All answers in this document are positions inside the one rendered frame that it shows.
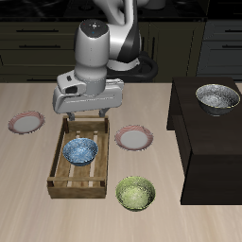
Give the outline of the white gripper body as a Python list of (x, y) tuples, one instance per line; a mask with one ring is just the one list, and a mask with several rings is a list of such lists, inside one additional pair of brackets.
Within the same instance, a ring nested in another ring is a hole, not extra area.
[(116, 108), (122, 104), (124, 81), (107, 79), (105, 90), (96, 96), (61, 93), (56, 87), (53, 94), (53, 110), (56, 113), (83, 112), (98, 109)]

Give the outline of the blue bowl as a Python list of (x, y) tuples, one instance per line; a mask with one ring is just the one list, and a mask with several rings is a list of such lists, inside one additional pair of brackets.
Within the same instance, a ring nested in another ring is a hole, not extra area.
[(68, 142), (62, 150), (63, 157), (72, 165), (90, 164), (98, 152), (98, 145), (89, 138), (77, 138)]

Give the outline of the red rimmed white plate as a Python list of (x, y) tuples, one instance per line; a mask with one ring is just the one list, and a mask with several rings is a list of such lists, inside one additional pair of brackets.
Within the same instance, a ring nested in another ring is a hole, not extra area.
[(128, 125), (120, 129), (114, 136), (115, 142), (128, 151), (147, 149), (153, 142), (153, 134), (143, 126)]
[(39, 112), (21, 112), (9, 120), (8, 128), (13, 133), (28, 134), (38, 130), (44, 122), (44, 116)]

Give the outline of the green bowl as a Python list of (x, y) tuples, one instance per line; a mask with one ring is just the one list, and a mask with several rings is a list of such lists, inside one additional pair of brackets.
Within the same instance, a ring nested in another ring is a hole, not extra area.
[(152, 182), (139, 176), (126, 177), (115, 188), (118, 202), (133, 212), (145, 210), (156, 197)]

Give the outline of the black and white bowl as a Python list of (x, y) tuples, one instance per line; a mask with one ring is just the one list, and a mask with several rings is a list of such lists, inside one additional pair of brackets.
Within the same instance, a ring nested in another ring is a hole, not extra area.
[(220, 84), (206, 84), (196, 90), (199, 106), (209, 115), (221, 116), (233, 110), (240, 102), (234, 89)]

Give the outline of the wooden slat tray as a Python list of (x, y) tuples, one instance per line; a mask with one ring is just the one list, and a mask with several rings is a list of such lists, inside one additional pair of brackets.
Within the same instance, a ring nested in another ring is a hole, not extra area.
[(107, 116), (62, 118), (47, 190), (52, 199), (104, 199), (110, 123)]

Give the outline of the dark kitchen cupboards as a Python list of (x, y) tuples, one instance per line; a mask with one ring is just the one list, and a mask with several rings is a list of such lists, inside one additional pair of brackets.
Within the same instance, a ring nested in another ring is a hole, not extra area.
[[(208, 20), (203, 0), (167, 0), (137, 10), (143, 51), (157, 62), (155, 82), (193, 77)], [(94, 0), (0, 0), (0, 82), (54, 82), (74, 68), (74, 35), (86, 19), (107, 20)]]

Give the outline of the dark wooden cabinet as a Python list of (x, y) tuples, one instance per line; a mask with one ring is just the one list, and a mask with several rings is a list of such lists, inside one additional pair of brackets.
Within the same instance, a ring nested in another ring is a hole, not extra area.
[(237, 89), (232, 78), (174, 78), (166, 128), (176, 133), (184, 184), (182, 205), (242, 205), (242, 95), (234, 109), (207, 114), (197, 88), (221, 84)]

